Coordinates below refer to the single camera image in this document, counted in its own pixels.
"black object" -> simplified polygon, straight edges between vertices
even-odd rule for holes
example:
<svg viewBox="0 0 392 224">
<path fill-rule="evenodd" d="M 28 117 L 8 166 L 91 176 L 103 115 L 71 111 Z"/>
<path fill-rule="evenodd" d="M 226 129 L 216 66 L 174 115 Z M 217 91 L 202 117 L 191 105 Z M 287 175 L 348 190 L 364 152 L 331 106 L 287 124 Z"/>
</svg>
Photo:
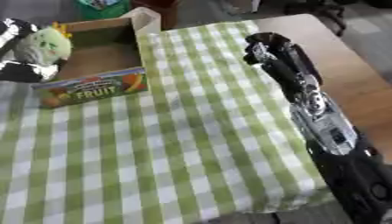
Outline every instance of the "black object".
<svg viewBox="0 0 392 224">
<path fill-rule="evenodd" d="M 392 8 L 391 0 L 365 0 L 365 2 L 376 8 L 382 8 L 382 9 Z"/>
<path fill-rule="evenodd" d="M 392 223 L 392 167 L 384 164 L 378 150 L 344 117 L 337 105 L 327 100 L 325 93 L 328 103 L 324 112 L 312 114 L 306 109 L 304 102 L 309 96 L 306 95 L 309 86 L 301 83 L 310 78 L 319 81 L 321 77 L 301 47 L 271 32 L 257 33 L 246 40 L 249 47 L 244 59 L 250 65 L 260 63 L 263 69 L 267 68 L 267 73 L 281 86 L 291 103 L 293 121 L 304 135 L 309 155 L 353 223 Z"/>
<path fill-rule="evenodd" d="M 331 19 L 339 29 L 336 31 L 337 36 L 342 36 L 347 28 L 343 20 L 344 6 L 338 3 L 326 3 L 326 0 L 306 0 L 304 3 L 288 3 L 284 7 L 284 14 L 311 13 L 318 17 Z"/>
</svg>

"green stuffed toy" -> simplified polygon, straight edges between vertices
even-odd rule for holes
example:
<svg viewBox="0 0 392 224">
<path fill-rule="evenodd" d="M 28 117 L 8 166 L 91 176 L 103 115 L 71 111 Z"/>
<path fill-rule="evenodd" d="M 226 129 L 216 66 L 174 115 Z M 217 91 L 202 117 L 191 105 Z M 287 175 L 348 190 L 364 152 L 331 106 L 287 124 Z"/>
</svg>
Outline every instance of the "green stuffed toy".
<svg viewBox="0 0 392 224">
<path fill-rule="evenodd" d="M 0 81 L 52 80 L 71 56 L 67 35 L 56 27 L 39 30 L 17 19 L 0 23 Z"/>
</svg>

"floor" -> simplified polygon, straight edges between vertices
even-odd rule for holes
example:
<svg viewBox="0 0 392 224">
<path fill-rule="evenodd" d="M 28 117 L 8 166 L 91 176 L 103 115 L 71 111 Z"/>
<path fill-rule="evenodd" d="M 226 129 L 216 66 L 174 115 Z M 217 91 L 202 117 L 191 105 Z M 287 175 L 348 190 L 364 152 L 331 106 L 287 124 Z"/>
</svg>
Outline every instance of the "floor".
<svg viewBox="0 0 392 224">
<path fill-rule="evenodd" d="M 221 7 L 221 0 L 181 0 L 176 28 L 204 25 L 220 21 L 239 21 L 281 16 L 284 1 L 266 0 L 254 14 L 229 15 Z M 80 20 L 74 0 L 1 0 L 0 18 L 22 18 L 45 25 L 53 20 Z M 392 82 L 392 10 L 378 10 L 357 3 L 346 7 L 348 29 L 343 41 L 353 48 L 379 74 Z M 346 224 L 351 223 L 336 202 L 279 213 L 282 224 Z M 234 213 L 209 223 L 272 224 L 270 215 Z"/>
</svg>

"cardboard box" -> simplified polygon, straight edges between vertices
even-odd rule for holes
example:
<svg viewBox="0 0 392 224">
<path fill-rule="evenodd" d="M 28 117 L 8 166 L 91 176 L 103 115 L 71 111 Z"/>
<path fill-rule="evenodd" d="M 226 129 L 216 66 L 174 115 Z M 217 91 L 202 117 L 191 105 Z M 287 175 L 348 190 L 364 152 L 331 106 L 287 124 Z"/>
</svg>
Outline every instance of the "cardboard box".
<svg viewBox="0 0 392 224">
<path fill-rule="evenodd" d="M 73 54 L 55 81 L 33 88 L 41 105 L 56 108 L 147 90 L 131 18 L 67 24 Z"/>
</svg>

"green checkered tablecloth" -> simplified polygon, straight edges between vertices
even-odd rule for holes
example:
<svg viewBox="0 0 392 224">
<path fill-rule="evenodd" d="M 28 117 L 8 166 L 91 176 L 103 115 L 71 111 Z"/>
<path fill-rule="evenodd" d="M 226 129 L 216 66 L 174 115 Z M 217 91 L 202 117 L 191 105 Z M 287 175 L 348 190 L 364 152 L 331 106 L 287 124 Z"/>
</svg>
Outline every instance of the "green checkered tablecloth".
<svg viewBox="0 0 392 224">
<path fill-rule="evenodd" d="M 150 91 L 40 109 L 0 84 L 2 223 L 190 223 L 329 199 L 252 22 L 140 37 Z"/>
</svg>

